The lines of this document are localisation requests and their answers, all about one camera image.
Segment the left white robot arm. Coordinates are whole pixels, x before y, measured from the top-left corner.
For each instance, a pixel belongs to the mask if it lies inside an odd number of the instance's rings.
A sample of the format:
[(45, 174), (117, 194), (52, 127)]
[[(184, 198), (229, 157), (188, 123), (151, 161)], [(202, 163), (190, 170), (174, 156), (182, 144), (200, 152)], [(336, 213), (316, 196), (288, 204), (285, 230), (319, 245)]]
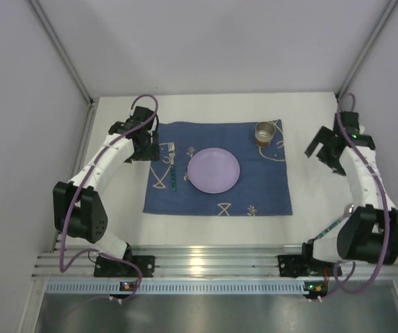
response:
[(160, 158), (156, 112), (136, 106), (115, 122), (92, 159), (67, 182), (53, 188), (54, 225), (61, 234), (84, 239), (100, 253), (117, 259), (130, 255), (129, 244), (108, 228), (101, 194), (126, 162)]

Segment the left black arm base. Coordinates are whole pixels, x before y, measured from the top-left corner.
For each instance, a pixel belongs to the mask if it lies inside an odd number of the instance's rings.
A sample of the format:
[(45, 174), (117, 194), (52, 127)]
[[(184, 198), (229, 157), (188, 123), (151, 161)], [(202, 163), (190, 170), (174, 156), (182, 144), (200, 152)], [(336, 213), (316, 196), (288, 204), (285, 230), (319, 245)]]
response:
[[(152, 278), (156, 267), (153, 255), (131, 255), (130, 263), (140, 269), (143, 278)], [(137, 278), (138, 271), (129, 264), (111, 260), (104, 255), (96, 258), (93, 275), (96, 278)]]

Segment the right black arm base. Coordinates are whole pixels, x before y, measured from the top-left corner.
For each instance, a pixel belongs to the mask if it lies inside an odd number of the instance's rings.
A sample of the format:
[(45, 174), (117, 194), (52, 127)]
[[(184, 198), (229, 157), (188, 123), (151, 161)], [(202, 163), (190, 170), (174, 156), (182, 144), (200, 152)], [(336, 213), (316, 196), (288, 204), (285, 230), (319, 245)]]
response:
[(298, 255), (279, 255), (277, 259), (283, 278), (334, 276), (334, 263), (313, 258), (313, 241), (302, 243)]

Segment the teal-handled fork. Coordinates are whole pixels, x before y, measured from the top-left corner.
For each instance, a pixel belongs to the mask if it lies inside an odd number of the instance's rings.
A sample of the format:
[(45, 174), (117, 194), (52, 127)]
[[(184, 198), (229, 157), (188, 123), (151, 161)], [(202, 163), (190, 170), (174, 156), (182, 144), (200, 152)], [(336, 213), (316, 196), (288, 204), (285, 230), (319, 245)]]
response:
[(171, 188), (172, 191), (176, 191), (176, 169), (175, 169), (175, 143), (170, 142), (168, 144), (168, 156), (170, 163), (170, 179), (171, 179)]

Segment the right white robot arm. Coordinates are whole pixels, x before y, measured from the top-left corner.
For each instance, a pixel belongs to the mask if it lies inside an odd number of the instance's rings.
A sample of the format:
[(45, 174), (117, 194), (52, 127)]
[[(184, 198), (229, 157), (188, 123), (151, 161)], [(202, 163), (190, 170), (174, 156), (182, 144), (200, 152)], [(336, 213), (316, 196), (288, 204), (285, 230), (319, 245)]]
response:
[(356, 112), (335, 115), (333, 128), (321, 127), (306, 149), (349, 184), (354, 210), (339, 225), (306, 244), (313, 259), (321, 262), (356, 260), (391, 265), (398, 257), (398, 209), (390, 200), (376, 165), (371, 136), (360, 133)]

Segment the metal cup with cork base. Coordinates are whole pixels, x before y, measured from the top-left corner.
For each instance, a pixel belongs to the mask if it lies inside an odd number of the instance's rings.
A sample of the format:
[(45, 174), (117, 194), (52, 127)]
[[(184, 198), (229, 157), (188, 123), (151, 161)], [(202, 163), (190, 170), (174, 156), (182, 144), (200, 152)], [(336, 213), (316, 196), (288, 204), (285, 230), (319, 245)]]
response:
[(255, 142), (259, 147), (269, 146), (276, 132), (276, 127), (271, 121), (256, 124)]

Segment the teal-handled spoon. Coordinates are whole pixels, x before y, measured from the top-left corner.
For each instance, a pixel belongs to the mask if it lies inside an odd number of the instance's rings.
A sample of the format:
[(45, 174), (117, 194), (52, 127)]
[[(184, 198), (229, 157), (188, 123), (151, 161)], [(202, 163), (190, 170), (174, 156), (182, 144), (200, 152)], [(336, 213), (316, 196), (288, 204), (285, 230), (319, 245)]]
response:
[(344, 212), (340, 218), (332, 222), (331, 225), (323, 229), (316, 237), (315, 239), (321, 239), (325, 235), (327, 235), (330, 231), (332, 231), (335, 227), (340, 225), (346, 218), (350, 217), (352, 212), (354, 210), (354, 204), (349, 204), (345, 207)]

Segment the purple bowl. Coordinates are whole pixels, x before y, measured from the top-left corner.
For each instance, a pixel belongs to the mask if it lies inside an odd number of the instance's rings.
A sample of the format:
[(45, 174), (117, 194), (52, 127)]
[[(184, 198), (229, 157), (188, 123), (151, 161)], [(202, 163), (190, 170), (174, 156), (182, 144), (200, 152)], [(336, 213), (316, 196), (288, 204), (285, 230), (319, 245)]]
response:
[(190, 182), (199, 191), (220, 194), (235, 186), (240, 177), (240, 164), (227, 150), (205, 148), (191, 158), (187, 172)]

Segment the blue fish-print cloth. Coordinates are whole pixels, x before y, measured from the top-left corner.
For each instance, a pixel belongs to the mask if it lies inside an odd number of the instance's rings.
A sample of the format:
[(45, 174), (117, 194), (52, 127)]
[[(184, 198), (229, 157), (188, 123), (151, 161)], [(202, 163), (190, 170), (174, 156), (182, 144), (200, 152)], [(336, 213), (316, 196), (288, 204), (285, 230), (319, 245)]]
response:
[[(255, 143), (256, 123), (174, 122), (158, 127), (160, 159), (152, 162), (143, 211), (179, 216), (290, 216), (285, 144), (281, 120), (271, 121), (276, 132), (269, 146)], [(175, 143), (176, 191), (172, 191), (168, 144)], [(188, 177), (188, 163), (205, 148), (222, 148), (240, 164), (233, 188), (207, 194)]]

